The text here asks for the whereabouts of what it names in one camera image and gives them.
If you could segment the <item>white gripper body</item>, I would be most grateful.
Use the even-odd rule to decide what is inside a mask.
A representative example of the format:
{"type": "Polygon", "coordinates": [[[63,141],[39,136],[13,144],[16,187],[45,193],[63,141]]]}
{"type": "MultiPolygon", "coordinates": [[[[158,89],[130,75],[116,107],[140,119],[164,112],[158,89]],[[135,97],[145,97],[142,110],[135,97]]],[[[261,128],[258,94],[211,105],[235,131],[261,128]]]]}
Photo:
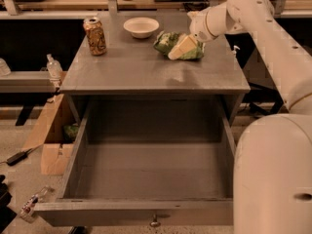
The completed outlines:
{"type": "Polygon", "coordinates": [[[216,39],[209,28],[209,18],[214,7],[202,11],[190,11],[187,13],[190,18],[189,30],[191,35],[199,42],[207,43],[216,39]]]}

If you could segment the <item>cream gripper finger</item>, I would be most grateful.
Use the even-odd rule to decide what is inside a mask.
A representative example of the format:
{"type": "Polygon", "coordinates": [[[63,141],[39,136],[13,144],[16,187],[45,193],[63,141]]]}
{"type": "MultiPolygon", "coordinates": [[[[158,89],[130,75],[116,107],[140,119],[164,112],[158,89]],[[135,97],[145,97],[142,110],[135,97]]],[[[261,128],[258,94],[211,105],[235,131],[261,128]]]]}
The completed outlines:
{"type": "Polygon", "coordinates": [[[176,44],[168,53],[168,58],[175,59],[197,59],[198,58],[198,42],[191,35],[181,34],[176,44]]]}

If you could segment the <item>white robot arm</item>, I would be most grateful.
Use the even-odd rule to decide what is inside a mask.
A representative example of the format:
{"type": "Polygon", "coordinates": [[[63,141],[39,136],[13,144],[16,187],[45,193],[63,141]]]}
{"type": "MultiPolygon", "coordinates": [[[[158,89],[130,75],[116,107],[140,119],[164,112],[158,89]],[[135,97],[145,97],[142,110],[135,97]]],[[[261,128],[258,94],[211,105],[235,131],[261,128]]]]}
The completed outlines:
{"type": "Polygon", "coordinates": [[[312,234],[312,58],[269,0],[226,0],[189,13],[193,37],[248,32],[287,108],[243,131],[233,171],[234,234],[312,234]]]}

